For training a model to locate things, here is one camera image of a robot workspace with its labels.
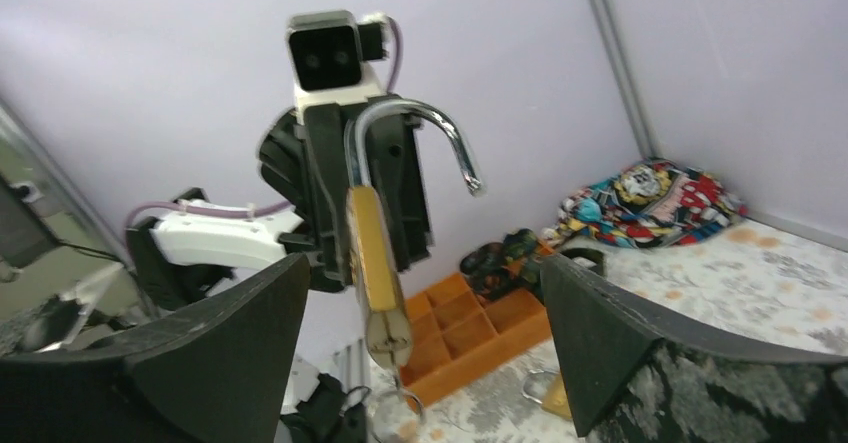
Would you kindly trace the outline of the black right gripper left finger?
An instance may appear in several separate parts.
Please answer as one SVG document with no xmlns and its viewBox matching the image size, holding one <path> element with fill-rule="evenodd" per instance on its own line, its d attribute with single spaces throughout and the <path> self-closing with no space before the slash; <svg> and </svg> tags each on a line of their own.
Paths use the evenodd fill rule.
<svg viewBox="0 0 848 443">
<path fill-rule="evenodd" d="M 270 442 L 310 266 L 288 256 L 94 348 L 1 362 L 5 442 Z"/>
</svg>

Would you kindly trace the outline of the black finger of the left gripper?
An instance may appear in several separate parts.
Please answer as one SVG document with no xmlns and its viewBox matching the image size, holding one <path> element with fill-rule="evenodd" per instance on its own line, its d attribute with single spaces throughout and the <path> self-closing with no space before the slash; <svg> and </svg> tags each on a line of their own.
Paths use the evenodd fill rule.
<svg viewBox="0 0 848 443">
<path fill-rule="evenodd" d="M 351 280 L 343 216 L 349 187 L 344 152 L 347 118 L 341 105 L 331 103 L 302 110 L 301 120 L 315 246 L 312 286 L 318 291 L 344 291 Z"/>
<path fill-rule="evenodd" d="M 408 271 L 430 257 L 433 244 L 415 131 L 411 116 L 376 121 L 366 135 L 372 186 L 380 196 L 396 267 Z"/>
</svg>

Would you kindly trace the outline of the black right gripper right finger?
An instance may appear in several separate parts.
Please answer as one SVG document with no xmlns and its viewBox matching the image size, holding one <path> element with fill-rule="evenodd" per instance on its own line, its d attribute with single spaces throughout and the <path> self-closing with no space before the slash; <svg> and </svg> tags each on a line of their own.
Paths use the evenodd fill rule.
<svg viewBox="0 0 848 443">
<path fill-rule="evenodd" d="M 541 286 L 584 440 L 846 440 L 845 357 L 701 323 L 558 254 L 542 261 Z"/>
</svg>

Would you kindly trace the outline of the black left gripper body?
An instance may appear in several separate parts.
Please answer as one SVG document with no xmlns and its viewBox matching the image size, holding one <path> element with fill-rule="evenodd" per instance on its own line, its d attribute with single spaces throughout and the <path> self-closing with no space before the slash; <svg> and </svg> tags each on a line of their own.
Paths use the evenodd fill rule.
<svg viewBox="0 0 848 443">
<path fill-rule="evenodd" d="M 308 220 L 309 202 L 304 183 L 303 142 L 295 136 L 297 116 L 288 109 L 269 128 L 260 142 L 257 157 L 262 179 Z"/>
</svg>

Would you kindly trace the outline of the brass padlock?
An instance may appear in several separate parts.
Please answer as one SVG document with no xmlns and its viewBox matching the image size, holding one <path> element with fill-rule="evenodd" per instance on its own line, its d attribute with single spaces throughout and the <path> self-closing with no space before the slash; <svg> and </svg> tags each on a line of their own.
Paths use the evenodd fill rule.
<svg viewBox="0 0 848 443">
<path fill-rule="evenodd" d="M 378 120 L 410 114 L 434 124 L 448 138 L 468 192 L 486 186 L 465 135 L 444 111 L 421 101 L 393 98 L 369 105 L 345 129 L 345 158 L 350 188 L 345 221 L 350 238 L 350 267 L 364 315 L 365 343 L 378 366 L 398 369 L 408 363 L 413 332 L 395 264 L 382 201 L 372 185 L 366 136 Z"/>
<path fill-rule="evenodd" d="M 521 393 L 525 399 L 536 403 L 544 411 L 566 421 L 573 420 L 563 379 L 558 370 L 530 370 L 522 381 Z"/>
</svg>

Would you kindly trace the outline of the keys of padlock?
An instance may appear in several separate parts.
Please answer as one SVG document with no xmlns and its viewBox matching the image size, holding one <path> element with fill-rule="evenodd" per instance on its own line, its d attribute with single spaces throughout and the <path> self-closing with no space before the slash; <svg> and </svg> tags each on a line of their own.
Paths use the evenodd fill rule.
<svg viewBox="0 0 848 443">
<path fill-rule="evenodd" d="M 425 425 L 421 399 L 404 386 L 400 370 L 389 371 L 391 385 L 373 390 L 367 403 L 370 434 L 374 442 L 412 443 Z"/>
</svg>

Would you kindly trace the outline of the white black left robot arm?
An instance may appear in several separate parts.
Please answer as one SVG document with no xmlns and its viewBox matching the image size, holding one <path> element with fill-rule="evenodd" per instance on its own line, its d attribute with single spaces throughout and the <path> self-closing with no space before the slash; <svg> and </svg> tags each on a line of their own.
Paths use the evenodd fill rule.
<svg viewBox="0 0 848 443">
<path fill-rule="evenodd" d="M 459 126 L 414 100 L 352 111 L 312 106 L 291 134 L 303 144 L 298 183 L 279 210 L 188 205 L 130 240 L 136 267 L 158 282 L 177 268 L 248 268 L 252 276 L 154 322 L 82 350 L 1 361 L 5 442 L 270 442 L 285 425 L 297 442 L 375 442 L 372 420 L 397 386 L 357 404 L 327 374 L 292 414 L 282 411 L 309 290 L 354 287 L 372 359 L 407 364 L 413 349 L 399 273 L 430 241 L 426 208 L 408 197 L 408 165 L 390 133 L 408 117 L 449 138 L 472 194 L 483 184 Z"/>
</svg>

